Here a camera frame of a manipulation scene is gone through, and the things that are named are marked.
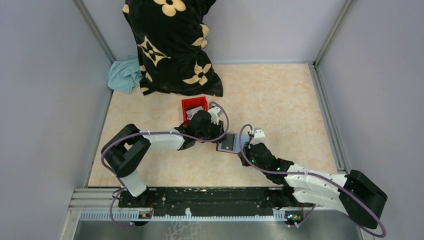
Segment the red leather card holder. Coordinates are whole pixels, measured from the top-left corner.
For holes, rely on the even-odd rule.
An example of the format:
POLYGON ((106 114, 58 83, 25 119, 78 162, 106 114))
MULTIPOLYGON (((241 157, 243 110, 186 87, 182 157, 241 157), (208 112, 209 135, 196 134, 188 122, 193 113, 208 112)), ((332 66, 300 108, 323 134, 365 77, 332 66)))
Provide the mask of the red leather card holder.
POLYGON ((215 150, 222 153, 239 154, 250 140, 251 136, 247 133, 228 132, 224 140, 216 145, 215 150))

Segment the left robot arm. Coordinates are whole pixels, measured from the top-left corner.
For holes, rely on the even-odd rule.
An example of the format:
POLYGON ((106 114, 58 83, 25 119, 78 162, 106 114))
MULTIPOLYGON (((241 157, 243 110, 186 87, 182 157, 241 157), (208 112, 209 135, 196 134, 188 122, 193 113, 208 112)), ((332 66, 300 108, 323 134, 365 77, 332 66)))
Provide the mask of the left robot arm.
POLYGON ((191 148, 195 143, 219 143, 225 139, 228 125, 220 120, 227 113, 218 106, 199 110, 188 122, 168 131, 140 130, 134 124, 122 128, 101 150, 101 162, 130 193, 138 207, 149 203, 150 193, 137 171, 149 151, 191 148))

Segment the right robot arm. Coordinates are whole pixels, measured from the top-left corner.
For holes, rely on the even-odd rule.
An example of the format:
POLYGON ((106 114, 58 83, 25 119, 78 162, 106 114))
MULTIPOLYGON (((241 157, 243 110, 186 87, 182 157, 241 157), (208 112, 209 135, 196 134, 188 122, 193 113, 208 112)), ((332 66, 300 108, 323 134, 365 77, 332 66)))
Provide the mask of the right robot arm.
POLYGON ((321 205, 349 216, 367 229, 379 226, 388 196, 361 171, 346 174, 309 170, 275 157, 264 143, 244 143, 238 155, 244 166, 256 168, 272 183, 286 188, 281 199, 287 206, 321 205))

